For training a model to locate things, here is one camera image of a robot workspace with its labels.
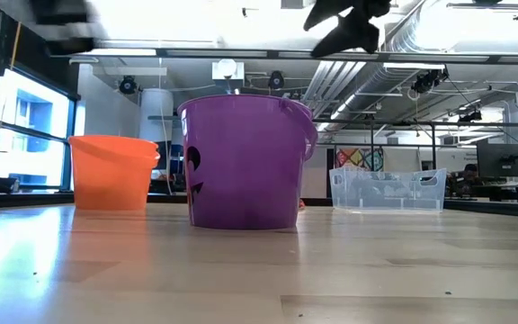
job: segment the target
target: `table surface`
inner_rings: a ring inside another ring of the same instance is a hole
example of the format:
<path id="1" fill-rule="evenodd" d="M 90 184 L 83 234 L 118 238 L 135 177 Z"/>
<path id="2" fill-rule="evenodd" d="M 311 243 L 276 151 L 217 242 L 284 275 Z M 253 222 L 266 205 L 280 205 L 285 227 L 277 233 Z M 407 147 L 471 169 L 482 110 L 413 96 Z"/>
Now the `table surface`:
<path id="1" fill-rule="evenodd" d="M 0 323 L 518 322 L 518 217 L 307 208 L 296 229 L 0 209 Z"/>

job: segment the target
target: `window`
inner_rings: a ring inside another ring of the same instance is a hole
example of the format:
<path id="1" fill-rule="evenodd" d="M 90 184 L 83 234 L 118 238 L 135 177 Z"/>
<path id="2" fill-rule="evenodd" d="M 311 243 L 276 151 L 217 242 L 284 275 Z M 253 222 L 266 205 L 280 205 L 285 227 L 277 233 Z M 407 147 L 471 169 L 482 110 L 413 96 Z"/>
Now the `window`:
<path id="1" fill-rule="evenodd" d="M 64 95 L 11 70 L 0 77 L 0 121 L 65 138 L 68 114 Z"/>
<path id="2" fill-rule="evenodd" d="M 63 142 L 1 130 L 0 177 L 15 177 L 21 185 L 61 185 L 64 155 Z"/>

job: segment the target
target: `exposed ductwork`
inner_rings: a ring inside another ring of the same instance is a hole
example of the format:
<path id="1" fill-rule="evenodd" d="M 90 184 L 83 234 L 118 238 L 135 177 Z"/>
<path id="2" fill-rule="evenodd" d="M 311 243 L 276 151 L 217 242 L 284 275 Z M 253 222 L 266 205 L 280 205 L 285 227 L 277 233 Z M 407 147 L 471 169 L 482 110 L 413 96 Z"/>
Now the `exposed ductwork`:
<path id="1" fill-rule="evenodd" d="M 427 0 L 429 6 L 439 0 Z M 410 12 L 408 19 L 401 24 L 401 28 L 395 31 L 393 37 L 384 46 L 385 51 L 391 52 L 415 52 L 422 50 L 415 43 L 415 30 L 419 24 L 421 12 L 425 1 L 420 2 L 417 8 Z M 347 109 L 335 115 L 336 119 L 354 119 L 359 115 L 353 115 L 350 111 L 366 111 L 374 104 L 380 102 L 383 97 L 357 95 L 358 93 L 388 94 L 413 77 L 419 70 L 407 68 L 385 68 L 382 63 L 368 63 L 357 74 L 353 82 L 341 93 L 346 98 L 354 95 L 347 104 Z M 329 124 L 326 131 L 338 131 L 344 124 Z"/>

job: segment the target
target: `orange bucket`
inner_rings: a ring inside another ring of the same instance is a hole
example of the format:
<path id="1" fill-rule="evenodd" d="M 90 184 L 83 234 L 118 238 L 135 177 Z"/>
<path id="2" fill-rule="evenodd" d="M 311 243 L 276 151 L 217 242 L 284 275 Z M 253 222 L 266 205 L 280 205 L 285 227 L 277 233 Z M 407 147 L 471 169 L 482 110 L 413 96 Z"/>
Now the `orange bucket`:
<path id="1" fill-rule="evenodd" d="M 157 144 L 119 136 L 69 138 L 76 208 L 137 211 L 147 205 Z"/>

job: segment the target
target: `plastic bin handle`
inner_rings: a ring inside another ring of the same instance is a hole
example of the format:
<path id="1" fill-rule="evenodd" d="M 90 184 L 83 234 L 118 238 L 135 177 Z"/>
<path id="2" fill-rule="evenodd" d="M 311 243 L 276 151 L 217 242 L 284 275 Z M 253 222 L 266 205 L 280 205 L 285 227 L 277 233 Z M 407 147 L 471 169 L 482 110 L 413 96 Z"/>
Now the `plastic bin handle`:
<path id="1" fill-rule="evenodd" d="M 281 108 L 287 113 L 295 122 L 297 122 L 300 128 L 305 134 L 305 139 L 308 141 L 308 149 L 305 153 L 305 160 L 309 160 L 313 156 L 315 146 L 317 145 L 317 139 L 319 134 L 317 129 L 313 125 L 311 118 L 313 118 L 312 112 L 302 103 L 298 103 L 287 98 L 281 99 Z"/>
<path id="2" fill-rule="evenodd" d="M 145 157 L 133 157 L 126 154 L 121 154 L 117 151 L 108 150 L 102 147 L 99 147 L 97 145 L 91 144 L 86 142 L 83 139 L 79 139 L 77 136 L 70 137 L 69 138 L 69 144 L 72 147 L 76 147 L 77 149 L 81 149 L 85 153 L 107 160 L 107 161 L 125 161 L 125 164 L 128 165 L 140 165 L 145 166 L 149 168 L 153 168 L 156 166 L 156 162 L 158 161 L 159 157 L 154 157 L 153 162 L 147 161 L 147 158 Z"/>

